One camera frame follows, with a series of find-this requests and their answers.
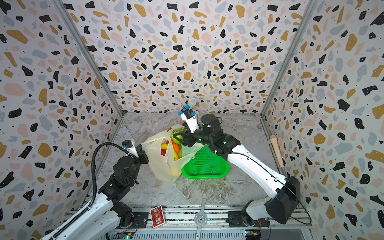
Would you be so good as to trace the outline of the orange tangerine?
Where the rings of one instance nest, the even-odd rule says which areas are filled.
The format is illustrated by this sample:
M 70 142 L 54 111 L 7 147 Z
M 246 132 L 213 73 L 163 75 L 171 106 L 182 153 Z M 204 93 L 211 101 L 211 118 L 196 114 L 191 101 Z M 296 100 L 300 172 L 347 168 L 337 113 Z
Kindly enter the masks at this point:
M 173 149 L 174 149 L 174 151 L 175 151 L 176 153 L 178 153 L 178 152 L 180 151 L 180 147 L 179 147 L 179 145 L 176 144 L 176 143 L 173 143 Z

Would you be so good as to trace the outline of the cream plastic bag orange print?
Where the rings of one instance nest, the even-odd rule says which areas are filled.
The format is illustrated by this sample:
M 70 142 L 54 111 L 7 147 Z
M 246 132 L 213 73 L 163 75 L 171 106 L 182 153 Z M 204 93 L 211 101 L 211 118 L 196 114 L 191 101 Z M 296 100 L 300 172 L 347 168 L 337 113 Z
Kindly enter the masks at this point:
M 171 133 L 173 130 L 182 128 L 182 125 L 173 125 L 172 127 L 149 137 L 142 143 L 143 150 L 149 159 L 149 168 L 155 177 L 161 181 L 174 182 L 182 173 L 182 168 L 195 157 L 195 154 L 203 147 L 196 143 L 192 147 L 182 147 L 182 157 L 174 161 L 174 149 L 171 142 Z M 161 155 L 161 145 L 168 144 L 167 153 Z

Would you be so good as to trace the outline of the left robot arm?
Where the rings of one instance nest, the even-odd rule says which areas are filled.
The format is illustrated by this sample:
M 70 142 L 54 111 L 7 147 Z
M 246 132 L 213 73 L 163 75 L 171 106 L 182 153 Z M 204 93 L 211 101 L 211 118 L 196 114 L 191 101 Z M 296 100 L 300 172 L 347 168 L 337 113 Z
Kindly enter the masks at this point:
M 98 189 L 96 158 L 92 157 L 93 194 L 90 202 L 56 230 L 44 236 L 45 240 L 99 240 L 116 228 L 122 228 L 132 237 L 138 229 L 147 226 L 149 214 L 134 214 L 122 199 L 138 184 L 139 170 L 142 165 L 148 164 L 148 157 L 143 147 L 135 146 L 132 140 L 123 141 L 122 146 L 106 142 L 96 150 L 108 145 L 124 152 L 124 156 L 113 166 L 114 172 Z

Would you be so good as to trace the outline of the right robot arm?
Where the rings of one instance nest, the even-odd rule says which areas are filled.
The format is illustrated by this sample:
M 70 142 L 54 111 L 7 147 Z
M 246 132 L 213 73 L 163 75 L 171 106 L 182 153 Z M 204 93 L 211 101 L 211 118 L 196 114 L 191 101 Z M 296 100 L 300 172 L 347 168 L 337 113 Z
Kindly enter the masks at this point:
M 270 218 L 286 224 L 300 203 L 299 180 L 287 178 L 257 159 L 238 139 L 224 133 L 215 115 L 206 114 L 199 119 L 189 110 L 180 116 L 184 129 L 172 136 L 183 146 L 199 143 L 209 147 L 213 154 L 240 168 L 266 192 L 266 198 L 250 200 L 242 209 L 243 223 L 252 226 L 259 219 Z

